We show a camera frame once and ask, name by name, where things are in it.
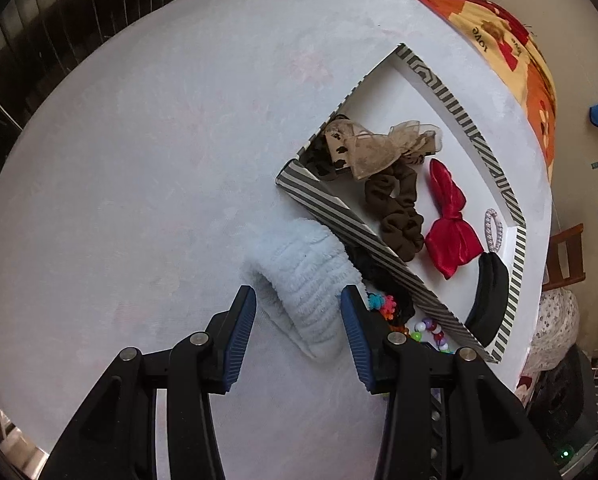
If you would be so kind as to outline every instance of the dark speaker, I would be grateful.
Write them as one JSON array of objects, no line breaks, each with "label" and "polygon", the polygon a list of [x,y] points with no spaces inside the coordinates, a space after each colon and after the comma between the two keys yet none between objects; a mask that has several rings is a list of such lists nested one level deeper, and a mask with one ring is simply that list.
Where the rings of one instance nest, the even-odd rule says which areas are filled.
[{"label": "dark speaker", "polygon": [[590,361],[572,345],[536,386],[528,419],[557,462],[567,463],[598,427]]}]

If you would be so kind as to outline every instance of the orange patterned blanket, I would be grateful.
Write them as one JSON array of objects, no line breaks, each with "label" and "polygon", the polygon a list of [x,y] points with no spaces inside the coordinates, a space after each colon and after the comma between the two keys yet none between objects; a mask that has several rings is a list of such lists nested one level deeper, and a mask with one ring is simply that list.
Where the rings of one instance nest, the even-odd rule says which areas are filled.
[{"label": "orange patterned blanket", "polygon": [[487,0],[419,0],[471,41],[524,109],[552,177],[557,96],[550,70],[530,33]]}]

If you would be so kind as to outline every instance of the white table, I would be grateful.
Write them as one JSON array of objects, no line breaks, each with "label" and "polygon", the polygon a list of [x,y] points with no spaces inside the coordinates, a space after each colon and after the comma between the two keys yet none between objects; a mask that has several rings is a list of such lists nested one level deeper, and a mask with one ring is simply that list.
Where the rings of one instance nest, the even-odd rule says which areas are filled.
[{"label": "white table", "polygon": [[[169,348],[230,305],[246,239],[305,215],[275,175],[400,42],[479,124],[527,219],[521,303],[494,367],[514,389],[550,189],[479,53],[416,0],[177,0],[79,65],[0,176],[0,407],[38,446],[50,451],[121,348]],[[227,478],[373,474],[385,404],[348,350],[316,367],[259,315],[239,381],[212,403]]]}]

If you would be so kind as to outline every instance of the striped box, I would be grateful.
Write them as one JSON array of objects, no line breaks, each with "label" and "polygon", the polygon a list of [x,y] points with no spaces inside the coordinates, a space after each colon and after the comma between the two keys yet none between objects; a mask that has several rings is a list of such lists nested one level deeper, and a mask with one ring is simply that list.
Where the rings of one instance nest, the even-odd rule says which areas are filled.
[{"label": "striped box", "polygon": [[375,232],[362,221],[339,197],[332,194],[326,183],[308,170],[301,162],[300,157],[314,141],[323,127],[332,120],[339,109],[346,103],[357,86],[346,96],[339,108],[322,124],[320,129],[304,145],[297,157],[288,161],[281,170],[275,182],[282,187],[294,200],[301,203],[311,214],[329,227],[345,243],[364,247],[380,266],[388,270],[394,278],[405,286],[412,294],[416,306],[420,307],[428,316],[438,320],[454,341],[460,346],[470,346],[487,361],[498,363],[508,344],[516,310],[519,301],[521,280],[524,272],[525,258],[525,219],[508,183],[501,166],[490,150],[488,143],[481,135],[478,127],[467,112],[461,107],[452,92],[443,82],[417,57],[406,45],[399,45],[391,56],[397,56],[414,71],[428,86],[432,94],[444,104],[452,114],[453,119],[459,124],[461,130],[470,140],[470,145],[476,150],[482,160],[487,175],[492,178],[495,189],[501,194],[503,202],[515,225],[514,255],[511,264],[508,307],[503,322],[496,334],[494,341],[484,348],[470,331],[452,314],[445,304],[428,289],[395,253],[389,248]]}]

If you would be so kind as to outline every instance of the red satin bow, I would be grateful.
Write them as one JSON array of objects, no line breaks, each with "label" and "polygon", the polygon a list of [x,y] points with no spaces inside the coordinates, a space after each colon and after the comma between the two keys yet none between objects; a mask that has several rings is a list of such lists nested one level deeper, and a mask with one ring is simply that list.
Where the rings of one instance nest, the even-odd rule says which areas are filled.
[{"label": "red satin bow", "polygon": [[432,194],[441,208],[441,218],[435,220],[426,235],[426,248],[435,267],[450,279],[457,267],[465,265],[483,252],[474,229],[463,219],[461,209],[465,196],[443,163],[430,161]]}]

